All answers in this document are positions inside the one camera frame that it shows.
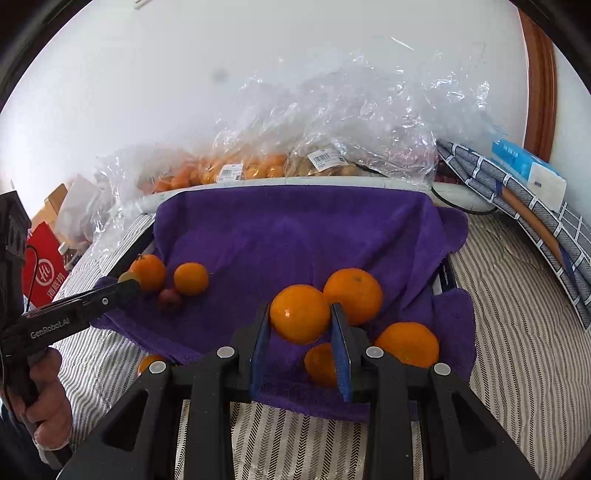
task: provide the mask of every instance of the white wall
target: white wall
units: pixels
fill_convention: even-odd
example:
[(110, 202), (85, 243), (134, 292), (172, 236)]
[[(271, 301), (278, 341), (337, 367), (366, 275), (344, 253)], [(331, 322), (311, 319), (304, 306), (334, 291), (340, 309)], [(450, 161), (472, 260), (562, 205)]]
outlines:
[(566, 179), (565, 199), (591, 222), (591, 94), (560, 50), (554, 52), (558, 107), (550, 164)]
[(522, 144), (527, 64), (508, 0), (132, 4), (93, 0), (35, 59), (0, 114), (0, 186), (12, 180), (29, 214), (61, 181), (90, 177), (97, 156), (210, 122), (212, 112), (231, 111), (228, 99), (254, 71), (273, 79), (278, 57), (304, 65), (326, 50), (360, 51), (390, 69), (440, 51), (450, 70), (463, 63), (474, 82), (488, 80), (495, 122)]

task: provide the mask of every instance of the bottle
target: bottle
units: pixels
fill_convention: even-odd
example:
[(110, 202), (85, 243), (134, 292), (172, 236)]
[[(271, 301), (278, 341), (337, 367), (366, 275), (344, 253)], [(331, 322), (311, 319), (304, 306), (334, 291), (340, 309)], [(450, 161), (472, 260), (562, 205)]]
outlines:
[(66, 271), (72, 271), (72, 268), (76, 266), (78, 260), (82, 257), (82, 253), (78, 250), (71, 248), (70, 245), (63, 242), (57, 249), (60, 253), (62, 261), (64, 262), (64, 268)]

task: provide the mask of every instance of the purple towel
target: purple towel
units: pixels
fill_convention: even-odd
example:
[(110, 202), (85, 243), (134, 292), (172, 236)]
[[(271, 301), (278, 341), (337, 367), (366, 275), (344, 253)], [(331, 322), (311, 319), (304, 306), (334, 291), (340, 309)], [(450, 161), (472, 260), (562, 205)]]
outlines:
[[(436, 208), (426, 195), (405, 190), (271, 186), (184, 192), (158, 209), (157, 255), (166, 264), (167, 285), (180, 264), (205, 265), (211, 273), (207, 292), (189, 299), (174, 318), (160, 315), (150, 296), (129, 315), (114, 311), (93, 324), (187, 363), (227, 345), (232, 332), (252, 322), (257, 307), (283, 288), (311, 284), (321, 290), (336, 270), (358, 267), (384, 290), (380, 314), (365, 326), (369, 340), (394, 322), (420, 322), (439, 339), (440, 360), (468, 380), (475, 360), (472, 299), (459, 288), (433, 296), (430, 282), (467, 232), (463, 213)], [(311, 346), (272, 335), (256, 400), (313, 416), (366, 420), (365, 406), (346, 404), (337, 391), (307, 378), (303, 358)]]

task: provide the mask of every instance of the bed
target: bed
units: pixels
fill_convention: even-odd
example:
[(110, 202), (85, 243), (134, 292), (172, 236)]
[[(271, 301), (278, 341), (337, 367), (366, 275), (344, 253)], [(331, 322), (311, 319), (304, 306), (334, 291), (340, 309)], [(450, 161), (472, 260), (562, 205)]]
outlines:
[[(99, 265), (85, 255), (56, 299), (92, 288), (153, 223), (143, 214)], [(506, 216), (469, 216), (464, 247), (451, 257), (459, 286), (473, 298), (476, 363), (470, 386), (534, 465), (559, 479), (591, 434), (591, 338), (548, 265)], [(73, 407), (75, 449), (136, 378), (147, 352), (123, 336), (89, 328), (55, 347)], [(183, 477), (184, 405), (176, 478)], [(366, 426), (306, 417), (262, 404), (233, 404), (236, 477), (361, 479)], [(422, 478), (420, 432), (413, 425), (415, 479)]]

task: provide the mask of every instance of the plastic bag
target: plastic bag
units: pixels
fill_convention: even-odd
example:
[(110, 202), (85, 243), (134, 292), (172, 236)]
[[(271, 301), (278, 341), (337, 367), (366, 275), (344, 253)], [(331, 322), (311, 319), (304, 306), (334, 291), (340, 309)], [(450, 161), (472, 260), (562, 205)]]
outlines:
[(57, 214), (56, 232), (66, 237), (72, 248), (81, 249), (93, 241), (97, 216), (105, 218), (110, 203), (108, 193), (78, 175)]
[(373, 174), (430, 183), (436, 135), (497, 134), (486, 116), (488, 84), (470, 85), (465, 72), (445, 73), (448, 67), (436, 57), (409, 74), (350, 56), (290, 88), (249, 79), (233, 99), (237, 115), (193, 132), (192, 154), (134, 147), (102, 161), (97, 183), (110, 192), (112, 207), (106, 222), (95, 216), (94, 251), (103, 256), (119, 245), (139, 215), (137, 200), (150, 193), (284, 176)]

